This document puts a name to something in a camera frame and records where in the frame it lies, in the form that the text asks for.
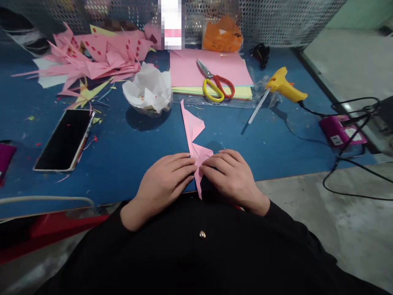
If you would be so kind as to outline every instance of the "gray floor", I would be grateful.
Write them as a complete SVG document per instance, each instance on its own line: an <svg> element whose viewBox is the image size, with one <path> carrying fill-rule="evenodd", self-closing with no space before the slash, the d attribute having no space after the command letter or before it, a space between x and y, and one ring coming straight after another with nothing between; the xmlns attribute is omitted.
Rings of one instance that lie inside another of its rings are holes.
<svg viewBox="0 0 393 295"><path fill-rule="evenodd" d="M393 163L370 169L393 179ZM306 224L343 270L393 293L393 202L330 193L322 186L325 176L316 173L257 184L295 220ZM336 171L327 186L393 199L391 183L357 167Z"/></svg>
<svg viewBox="0 0 393 295"><path fill-rule="evenodd" d="M324 29L304 50L337 99L393 95L393 38L375 30ZM370 101L352 102L358 110Z"/></svg>
<svg viewBox="0 0 393 295"><path fill-rule="evenodd" d="M393 163L371 167L393 179ZM393 293L393 202L339 196L322 187L326 173L258 182L259 189L306 224L339 266ZM393 199L393 185L359 168L336 171L328 186L337 191ZM0 266L1 294L32 294L51 277L84 233Z"/></svg>

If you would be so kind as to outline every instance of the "person's right hand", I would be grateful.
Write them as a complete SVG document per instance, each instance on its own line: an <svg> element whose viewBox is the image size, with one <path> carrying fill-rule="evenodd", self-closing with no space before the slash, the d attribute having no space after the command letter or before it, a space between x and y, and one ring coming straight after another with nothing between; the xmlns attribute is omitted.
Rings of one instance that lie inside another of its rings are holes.
<svg viewBox="0 0 393 295"><path fill-rule="evenodd" d="M199 169L221 194L237 205L261 216L269 211L269 198L255 185L251 169L239 152L221 150L204 161Z"/></svg>

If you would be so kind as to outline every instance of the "wall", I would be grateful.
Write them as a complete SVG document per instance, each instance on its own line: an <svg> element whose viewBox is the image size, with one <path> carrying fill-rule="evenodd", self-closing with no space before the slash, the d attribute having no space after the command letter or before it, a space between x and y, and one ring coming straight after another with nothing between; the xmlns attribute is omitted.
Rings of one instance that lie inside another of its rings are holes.
<svg viewBox="0 0 393 295"><path fill-rule="evenodd" d="M393 0L348 0L327 28L377 29L393 16Z"/></svg>

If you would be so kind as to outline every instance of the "perforated metal panel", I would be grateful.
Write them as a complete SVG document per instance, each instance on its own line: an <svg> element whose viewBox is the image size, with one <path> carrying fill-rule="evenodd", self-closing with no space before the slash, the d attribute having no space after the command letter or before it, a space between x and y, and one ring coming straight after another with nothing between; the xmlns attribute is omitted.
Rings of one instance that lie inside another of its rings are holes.
<svg viewBox="0 0 393 295"><path fill-rule="evenodd" d="M200 42L202 27L229 14L247 43L273 47L308 45L346 0L184 0L186 42ZM89 32L107 19L128 20L140 29L157 22L157 0L0 0L23 14L47 36L69 24L75 34Z"/></svg>

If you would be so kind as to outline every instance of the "blue table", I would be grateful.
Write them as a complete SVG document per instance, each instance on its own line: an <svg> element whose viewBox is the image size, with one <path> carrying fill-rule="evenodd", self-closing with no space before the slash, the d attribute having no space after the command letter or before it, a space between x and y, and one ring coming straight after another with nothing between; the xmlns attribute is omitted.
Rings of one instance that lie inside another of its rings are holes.
<svg viewBox="0 0 393 295"><path fill-rule="evenodd" d="M272 49L263 72L248 53L244 58L252 69L254 82L286 66L288 81L308 93L306 106L318 112L332 112L328 98L289 49ZM161 70L169 67L167 52L151 52L147 61L158 64ZM103 118L103 123L95 124L91 132L98 137L98 142L83 152L80 163L68 179L56 183L64 175L34 172L32 168L63 110L75 98L56 100L55 95L62 85L42 89L35 79L10 77L36 69L31 55L18 47L1 48L0 64L0 140L11 139L17 147L5 185L0 188L0 198L88 197L97 205L128 200L134 197L145 171L156 160L167 154L188 152L179 104L174 103L172 111L158 119L142 116L129 106L121 84L117 83L117 89L107 96L111 107L95 106L102 112L98 117ZM194 142L214 152L224 148L239 151L249 163L256 181L327 171L334 164L337 151L327 145L318 117L289 100L273 110L264 104L247 127L245 123L253 109L203 106L201 110L188 104L186 108L205 121L206 128ZM25 120L29 116L34 116L35 120ZM282 119L285 116L293 133ZM358 162L363 165L375 163L369 153ZM350 164L341 163L340 167L350 167ZM195 182L186 188L186 191L193 190ZM85 206L83 201L5 204L0 206L0 219Z"/></svg>

